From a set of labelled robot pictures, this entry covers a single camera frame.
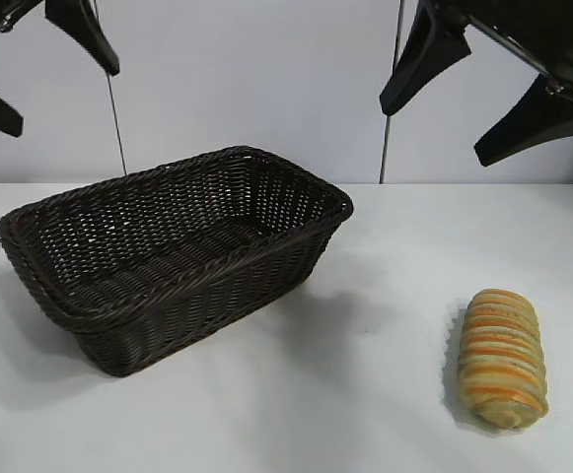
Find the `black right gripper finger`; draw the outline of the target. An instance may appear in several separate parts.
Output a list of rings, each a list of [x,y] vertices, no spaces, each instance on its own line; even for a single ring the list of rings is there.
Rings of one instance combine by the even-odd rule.
[[[484,167],[534,146],[573,136],[573,89],[538,77],[474,145]]]
[[[385,116],[399,112],[431,80],[471,54],[457,5],[418,5],[402,51],[379,99]]]

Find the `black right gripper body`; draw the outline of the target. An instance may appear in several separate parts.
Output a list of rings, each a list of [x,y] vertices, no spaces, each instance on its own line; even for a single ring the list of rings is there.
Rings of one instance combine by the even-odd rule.
[[[457,5],[468,25],[559,86],[573,89],[573,1],[422,1]]]

